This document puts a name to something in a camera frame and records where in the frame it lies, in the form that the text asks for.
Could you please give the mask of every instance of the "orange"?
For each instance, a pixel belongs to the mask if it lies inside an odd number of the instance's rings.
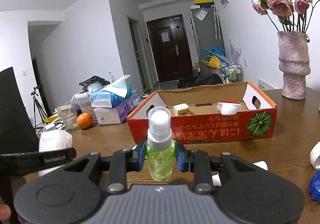
[[[77,118],[77,125],[82,129],[90,127],[92,122],[92,116],[89,113],[82,113]]]

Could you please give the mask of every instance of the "wooden table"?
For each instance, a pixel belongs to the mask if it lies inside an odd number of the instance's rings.
[[[320,141],[320,93],[308,88],[303,101],[282,97],[282,90],[266,91],[278,105],[276,127],[272,138],[236,142],[195,142],[186,145],[187,149],[200,149],[209,155],[219,156],[221,152],[231,152],[250,162],[265,161],[269,171],[297,184],[304,192],[306,206],[299,224],[320,222],[320,205],[311,200],[308,194],[309,181],[316,173],[310,164],[309,154]],[[96,126],[89,130],[73,132],[73,144],[77,157],[98,151],[102,156],[112,155],[122,148],[132,148],[133,142],[129,127],[121,125]],[[36,175],[27,176],[27,180]],[[132,183],[154,183],[148,173],[147,164],[143,171],[127,174],[128,187]],[[192,173],[180,173],[174,166],[172,176],[165,183],[188,183],[192,185]]]

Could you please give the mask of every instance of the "black bag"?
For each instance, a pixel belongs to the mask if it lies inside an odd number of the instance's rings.
[[[185,77],[179,80],[178,88],[196,87],[202,85],[216,85],[222,84],[222,80],[218,74],[196,76],[196,77]]]

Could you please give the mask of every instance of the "doorway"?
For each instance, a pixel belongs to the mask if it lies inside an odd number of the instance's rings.
[[[152,89],[151,76],[148,67],[147,58],[144,52],[143,39],[138,21],[128,17],[130,35],[132,39],[132,45],[134,50],[135,59],[138,66],[140,81],[142,84],[143,92],[147,93]]]
[[[41,83],[40,73],[39,73],[39,68],[38,68],[36,57],[32,58],[32,67],[33,67],[33,72],[35,74],[36,83],[37,83],[40,98],[43,103],[44,110],[45,110],[47,116],[50,117],[52,114],[51,114],[47,99],[44,94],[44,90],[43,90],[44,85]]]
[[[192,60],[182,14],[147,22],[159,82],[192,76]]]

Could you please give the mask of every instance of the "green spray bottle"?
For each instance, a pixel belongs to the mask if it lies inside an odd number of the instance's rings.
[[[146,156],[149,172],[153,180],[164,181],[171,176],[175,156],[171,114],[167,108],[154,107],[149,111],[148,117]]]

